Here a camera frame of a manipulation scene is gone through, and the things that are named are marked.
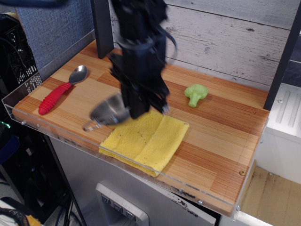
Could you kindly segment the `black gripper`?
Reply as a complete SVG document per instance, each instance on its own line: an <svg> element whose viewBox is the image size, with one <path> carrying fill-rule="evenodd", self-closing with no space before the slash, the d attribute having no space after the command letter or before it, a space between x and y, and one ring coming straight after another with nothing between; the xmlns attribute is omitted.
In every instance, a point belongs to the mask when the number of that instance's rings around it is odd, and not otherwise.
<svg viewBox="0 0 301 226"><path fill-rule="evenodd" d="M134 89L121 87L122 99L132 119L148 112L150 105L161 114L168 114L170 106L166 101L169 89L161 77L165 67L166 38L148 37L144 42L118 38L122 55L111 54L111 74L123 84L132 83L142 91L150 91L149 103Z"/></svg>

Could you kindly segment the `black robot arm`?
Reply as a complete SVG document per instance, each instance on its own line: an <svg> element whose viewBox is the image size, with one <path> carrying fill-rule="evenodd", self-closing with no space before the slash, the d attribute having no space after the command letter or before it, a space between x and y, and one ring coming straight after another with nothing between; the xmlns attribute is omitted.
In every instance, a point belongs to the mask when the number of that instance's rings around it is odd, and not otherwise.
<svg viewBox="0 0 301 226"><path fill-rule="evenodd" d="M175 39L161 27L167 19L162 0L114 0L119 22L118 44L122 54L111 54L111 74L121 84L130 117L136 119L154 107L169 112L169 89L161 73L166 66L166 39Z"/></svg>

